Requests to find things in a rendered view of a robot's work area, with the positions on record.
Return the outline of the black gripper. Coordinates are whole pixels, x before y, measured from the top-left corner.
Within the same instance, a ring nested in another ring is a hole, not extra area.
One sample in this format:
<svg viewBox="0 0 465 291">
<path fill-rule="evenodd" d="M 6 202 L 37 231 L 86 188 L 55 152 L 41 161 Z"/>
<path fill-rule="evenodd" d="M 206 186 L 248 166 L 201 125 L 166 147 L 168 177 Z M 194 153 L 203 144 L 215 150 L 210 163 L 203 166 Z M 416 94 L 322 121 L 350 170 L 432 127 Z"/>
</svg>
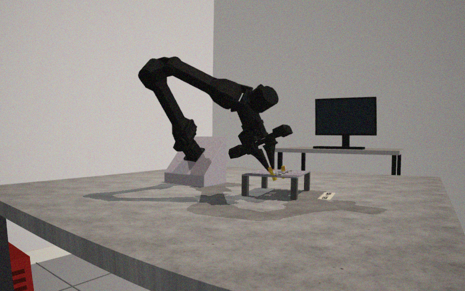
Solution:
<svg viewBox="0 0 465 291">
<path fill-rule="evenodd" d="M 253 117 L 250 117 L 242 122 L 242 129 L 244 128 L 249 128 L 252 127 L 253 124 L 261 122 L 265 129 L 265 136 L 263 134 L 260 135 L 259 140 L 257 142 L 251 142 L 247 144 L 246 146 L 243 146 L 242 144 L 237 145 L 231 149 L 229 149 L 229 157 L 230 159 L 234 158 L 239 158 L 243 155 L 253 155 L 255 158 L 259 160 L 259 162 L 266 168 L 266 170 L 269 172 L 269 164 L 267 162 L 267 159 L 264 155 L 264 152 L 261 149 L 258 148 L 258 146 L 263 145 L 263 148 L 266 151 L 269 163 L 271 165 L 271 169 L 273 170 L 275 168 L 275 162 L 274 162 L 274 157 L 275 157 L 275 149 L 276 149 L 276 144 L 278 143 L 275 138 L 278 137 L 286 137 L 290 134 L 293 133 L 292 128 L 287 125 L 287 124 L 282 124 L 276 128 L 272 129 L 272 133 L 268 133 L 266 131 L 266 128 L 264 126 L 264 121 L 261 119 L 260 115 L 256 115 Z"/>
</svg>

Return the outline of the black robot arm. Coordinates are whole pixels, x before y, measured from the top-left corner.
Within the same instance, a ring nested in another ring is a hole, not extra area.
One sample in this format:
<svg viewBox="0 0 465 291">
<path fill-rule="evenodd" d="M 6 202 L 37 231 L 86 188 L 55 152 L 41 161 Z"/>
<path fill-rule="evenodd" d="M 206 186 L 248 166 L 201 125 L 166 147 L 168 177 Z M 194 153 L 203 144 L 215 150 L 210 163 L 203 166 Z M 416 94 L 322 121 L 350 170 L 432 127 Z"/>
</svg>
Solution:
<svg viewBox="0 0 465 291">
<path fill-rule="evenodd" d="M 191 86 L 206 92 L 213 102 L 231 112 L 238 113 L 241 123 L 262 113 L 279 101 L 277 92 L 270 86 L 260 84 L 255 89 L 248 85 L 237 84 L 225 78 L 215 78 L 183 62 L 176 56 L 152 58 L 139 71 L 138 77 L 143 85 L 152 90 L 165 114 L 172 124 L 175 140 L 173 149 L 184 152 L 186 161 L 196 162 L 205 148 L 199 147 L 194 140 L 197 126 L 193 119 L 185 118 L 172 91 L 167 77 L 176 77 Z M 254 90 L 253 90 L 254 89 Z M 239 101 L 241 95 L 241 100 Z M 256 122 L 244 128 L 238 135 L 243 146 L 254 143 L 265 136 L 262 123 Z"/>
</svg>

